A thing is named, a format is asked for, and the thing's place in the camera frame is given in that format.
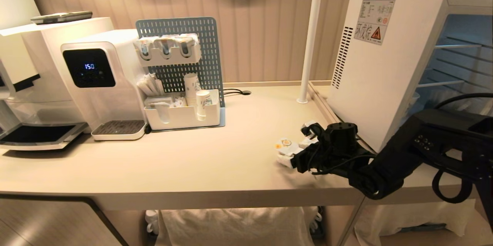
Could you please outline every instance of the white towel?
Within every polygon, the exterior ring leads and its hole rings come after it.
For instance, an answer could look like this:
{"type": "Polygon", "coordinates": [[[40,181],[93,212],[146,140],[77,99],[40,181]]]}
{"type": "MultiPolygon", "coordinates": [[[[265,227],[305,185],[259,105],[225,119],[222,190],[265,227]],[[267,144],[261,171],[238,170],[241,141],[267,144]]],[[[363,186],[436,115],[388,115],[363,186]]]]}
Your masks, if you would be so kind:
{"type": "Polygon", "coordinates": [[[317,207],[160,211],[156,246],[313,246],[317,207]]]}
{"type": "Polygon", "coordinates": [[[475,200],[466,200],[460,204],[431,202],[366,206],[354,231],[361,246],[381,246],[380,236],[393,235],[402,228],[426,223],[445,223],[448,230],[463,236],[474,212],[474,204],[475,200]]]}

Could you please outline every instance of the tabletop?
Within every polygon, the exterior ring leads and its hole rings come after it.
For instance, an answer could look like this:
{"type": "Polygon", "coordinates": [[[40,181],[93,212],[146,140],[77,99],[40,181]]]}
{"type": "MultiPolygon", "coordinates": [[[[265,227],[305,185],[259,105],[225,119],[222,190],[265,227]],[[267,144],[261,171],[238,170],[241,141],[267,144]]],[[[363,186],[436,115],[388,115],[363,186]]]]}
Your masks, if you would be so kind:
{"type": "Polygon", "coordinates": [[[226,97],[226,126],[146,134],[137,141],[89,135],[58,152],[0,151],[0,193],[93,198],[102,209],[198,209],[354,204],[346,179],[315,179],[276,162],[282,137],[326,118],[299,86],[248,87],[226,97]]]}

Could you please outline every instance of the blue pegboard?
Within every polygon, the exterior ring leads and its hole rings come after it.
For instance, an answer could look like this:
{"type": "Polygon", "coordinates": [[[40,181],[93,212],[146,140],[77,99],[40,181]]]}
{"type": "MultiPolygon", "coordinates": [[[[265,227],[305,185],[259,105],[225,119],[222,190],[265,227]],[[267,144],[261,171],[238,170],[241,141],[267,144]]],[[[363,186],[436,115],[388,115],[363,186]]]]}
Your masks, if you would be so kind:
{"type": "Polygon", "coordinates": [[[202,89],[217,89],[221,107],[224,107],[221,59],[216,21],[212,17],[165,18],[139,20],[135,23],[139,38],[165,34],[196,33],[202,50],[202,59],[194,64],[151,66],[149,72],[156,73],[163,81],[165,92],[185,91],[183,76],[197,73],[202,89]]]}

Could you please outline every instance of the table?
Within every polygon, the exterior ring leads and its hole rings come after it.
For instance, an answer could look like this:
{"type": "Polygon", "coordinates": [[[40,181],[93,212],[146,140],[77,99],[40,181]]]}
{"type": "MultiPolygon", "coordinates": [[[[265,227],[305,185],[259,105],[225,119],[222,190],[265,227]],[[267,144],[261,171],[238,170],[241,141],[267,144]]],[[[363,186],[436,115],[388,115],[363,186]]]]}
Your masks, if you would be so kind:
{"type": "MultiPolygon", "coordinates": [[[[226,97],[226,126],[147,134],[137,141],[80,137],[59,152],[0,150],[0,194],[90,197],[104,211],[340,206],[326,216],[331,245],[347,239],[365,197],[345,178],[315,179],[276,162],[281,137],[301,141],[301,125],[337,118],[310,84],[307,104],[296,102],[300,82],[235,83],[251,95],[226,97]]],[[[379,204],[440,201],[426,165],[379,204]]],[[[460,181],[442,178],[447,190],[460,181]]]]}

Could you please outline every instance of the mini fridge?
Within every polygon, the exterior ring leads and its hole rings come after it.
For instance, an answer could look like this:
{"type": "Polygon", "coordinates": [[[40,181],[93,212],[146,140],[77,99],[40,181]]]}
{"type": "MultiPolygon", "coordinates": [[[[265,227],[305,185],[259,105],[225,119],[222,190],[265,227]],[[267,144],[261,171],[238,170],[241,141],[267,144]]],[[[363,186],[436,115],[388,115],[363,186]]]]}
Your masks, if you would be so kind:
{"type": "MultiPolygon", "coordinates": [[[[350,0],[327,102],[379,152],[413,113],[492,92],[493,0],[350,0]]],[[[444,109],[492,116],[491,99],[444,109]]]]}

